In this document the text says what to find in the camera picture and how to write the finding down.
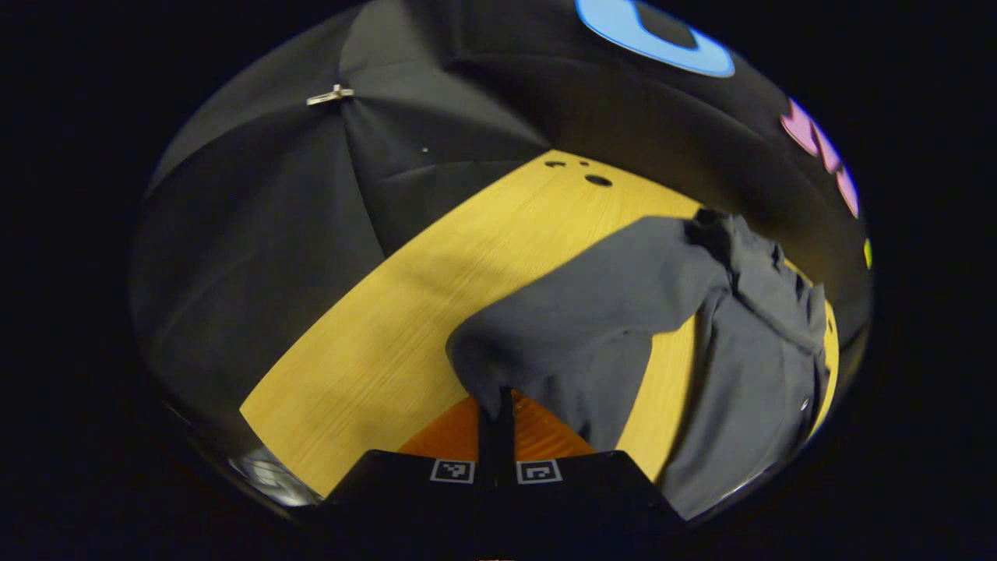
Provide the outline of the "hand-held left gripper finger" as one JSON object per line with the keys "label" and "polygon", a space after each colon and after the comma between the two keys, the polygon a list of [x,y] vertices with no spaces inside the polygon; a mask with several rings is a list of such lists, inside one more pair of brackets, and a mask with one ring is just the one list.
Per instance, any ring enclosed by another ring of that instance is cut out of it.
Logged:
{"label": "hand-held left gripper finger", "polygon": [[491,419],[466,397],[396,450],[363,453],[323,502],[352,546],[471,546],[495,487]]}
{"label": "hand-held left gripper finger", "polygon": [[523,438],[578,439],[557,418],[526,427],[534,401],[501,389],[501,545],[513,550],[655,550],[686,529],[661,491],[622,450],[520,458]]}

